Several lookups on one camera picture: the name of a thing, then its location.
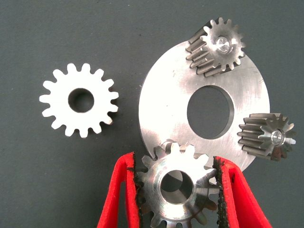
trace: white plastic gear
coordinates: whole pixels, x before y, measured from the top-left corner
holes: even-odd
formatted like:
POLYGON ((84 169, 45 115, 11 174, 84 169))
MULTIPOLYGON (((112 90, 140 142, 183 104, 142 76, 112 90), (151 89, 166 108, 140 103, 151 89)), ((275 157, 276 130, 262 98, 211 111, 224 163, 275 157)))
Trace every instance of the white plastic gear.
POLYGON ((49 103, 50 107, 42 112, 44 117, 55 116, 52 128, 57 129, 66 126, 66 136, 71 136, 75 129, 79 130, 80 136, 86 138, 88 129, 92 128, 95 133, 101 132, 100 122, 111 124, 113 121, 108 112, 117 112, 118 107, 111 100, 118 98, 117 92, 110 92, 109 88, 114 84, 112 79, 102 81, 104 71, 96 70, 90 73, 91 67, 84 63, 81 71, 77 71, 74 64, 67 65, 67 74, 56 69, 53 75, 56 82, 45 81, 43 86, 50 91, 48 95, 40 96, 39 100, 49 103), (68 103, 70 93, 76 89, 88 90, 94 98, 94 104, 90 110, 84 113, 75 112, 68 103))
POLYGON ((210 178, 216 175, 216 169, 206 170, 204 165, 209 159, 208 156, 203 154, 195 159, 192 145, 180 147, 176 142, 171 142, 165 150, 160 146, 155 147, 155 159, 147 155, 142 158, 143 164, 148 168, 146 173, 137 172, 139 182, 143 183, 139 197, 145 199, 145 203, 140 206, 142 214, 149 211, 154 213, 151 219, 152 228, 157 227, 163 220, 166 221, 167 228, 175 228, 179 223, 183 228, 191 228, 193 218, 205 225, 207 219, 202 210, 217 208, 209 199, 210 194, 218 193, 217 186, 209 182, 210 178), (180 190, 174 192, 175 197, 179 195, 179 199, 185 200, 183 203, 171 203, 163 196, 161 182, 170 171, 183 172, 192 181, 193 189, 188 198, 184 198, 180 190))

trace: red clamp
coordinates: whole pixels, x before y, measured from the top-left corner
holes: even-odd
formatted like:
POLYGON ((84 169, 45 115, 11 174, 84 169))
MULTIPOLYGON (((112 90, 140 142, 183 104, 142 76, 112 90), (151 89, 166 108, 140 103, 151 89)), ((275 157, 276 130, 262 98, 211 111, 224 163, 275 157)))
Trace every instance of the red clamp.
POLYGON ((116 228, 120 185, 125 181, 125 204, 129 228, 140 227, 139 209, 136 204, 136 188, 134 182, 134 152, 123 155, 114 167, 108 195, 97 228, 116 228))
MULTIPOLYGON (((270 228, 269 221, 239 167, 227 159, 215 157, 214 168, 218 170, 217 181, 220 187, 219 227, 270 228)), ((129 228, 140 227, 141 215, 136 204, 134 170, 133 152, 119 158, 114 167, 109 192, 97 228, 117 227, 119 191, 123 181, 126 182, 125 203, 129 228)))
POLYGON ((233 162, 214 157, 220 187, 218 204, 219 227, 270 228, 271 225, 256 201, 247 181, 233 162))

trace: metal gear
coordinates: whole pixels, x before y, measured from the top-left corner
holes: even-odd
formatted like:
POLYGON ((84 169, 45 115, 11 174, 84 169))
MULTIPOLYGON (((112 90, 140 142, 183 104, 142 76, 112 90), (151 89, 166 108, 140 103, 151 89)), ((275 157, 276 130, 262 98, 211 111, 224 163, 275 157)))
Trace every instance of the metal gear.
POLYGON ((90 73, 90 65, 85 63, 81 71, 77 71, 74 64, 67 65, 67 74, 56 69, 53 71, 57 82, 45 81, 43 86, 50 91, 48 95, 40 96, 39 100, 49 103, 50 107, 42 112, 44 117, 55 116, 52 128, 57 129, 66 126, 66 136, 71 136, 75 129, 79 130, 80 136, 86 138, 88 129, 92 128, 95 133, 101 132, 100 122, 111 124, 113 121, 108 112, 117 112, 118 107, 111 104, 111 100, 118 98, 117 92, 110 92, 109 88, 114 84, 113 80, 102 81, 104 71, 96 70, 90 73), (87 112, 74 111, 68 102, 71 92, 77 89, 89 91, 94 104, 87 112))
POLYGON ((244 122, 240 125, 243 131, 238 133, 242 136, 239 143, 249 154, 279 161, 292 150, 295 132, 291 131, 294 124, 288 123, 288 117, 278 113, 251 114, 244 122))
POLYGON ((241 42, 243 36, 238 33, 238 26, 232 27, 232 21, 223 18, 211 20, 203 28, 195 33, 189 40, 190 45, 186 48, 191 52, 187 60, 192 60, 190 67, 197 67, 197 74, 211 76, 218 73, 233 70, 241 64, 239 57, 244 57, 241 42))
POLYGON ((154 213, 151 227, 157 227, 164 220, 167 228, 175 228, 178 223, 183 228, 191 228, 193 218, 205 225, 207 219, 202 210, 216 210, 217 205, 209 195, 219 192, 216 185, 209 183, 209 179, 216 175, 216 169, 204 168, 208 156, 203 154, 195 159, 194 146, 180 147, 176 142, 155 147, 154 154, 155 159, 143 156, 142 162, 148 171, 137 173, 143 183, 140 190, 140 196, 145 199, 140 206, 142 213, 154 213), (168 191, 163 188, 168 177, 180 181, 178 189, 168 191))

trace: center hole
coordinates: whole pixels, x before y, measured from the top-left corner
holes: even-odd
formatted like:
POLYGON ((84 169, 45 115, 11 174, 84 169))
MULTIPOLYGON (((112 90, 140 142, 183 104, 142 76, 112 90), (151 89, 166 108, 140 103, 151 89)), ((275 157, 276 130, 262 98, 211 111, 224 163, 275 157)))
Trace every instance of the center hole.
POLYGON ((75 112, 85 113, 93 107, 94 97, 87 89, 78 88, 68 96, 68 104, 75 112))
POLYGON ((192 191, 192 180, 182 171, 170 171, 162 179, 161 193, 169 203, 184 203, 190 197, 192 191))
POLYGON ((190 127, 204 139, 216 139, 226 133, 233 113, 230 96, 217 86, 198 89, 190 98, 187 109, 190 127))

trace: circular metal plate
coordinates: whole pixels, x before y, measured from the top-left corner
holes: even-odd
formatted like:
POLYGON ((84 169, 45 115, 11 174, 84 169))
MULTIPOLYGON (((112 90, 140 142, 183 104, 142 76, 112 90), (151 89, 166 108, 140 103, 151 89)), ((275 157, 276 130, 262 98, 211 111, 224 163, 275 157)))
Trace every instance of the circular metal plate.
POLYGON ((242 150, 238 143, 243 118, 252 113, 269 113, 269 98, 264 80, 248 56, 233 71, 205 77, 189 68, 191 61, 180 43, 163 54, 149 71, 142 86, 139 101, 139 123, 142 139, 151 156, 153 148, 167 139, 179 144, 192 144, 196 153, 206 153, 213 165, 213 156, 233 161, 244 170, 255 158, 242 150), (204 139, 190 127, 187 118, 188 102, 198 89, 215 86, 227 98, 229 121, 215 139, 204 139))

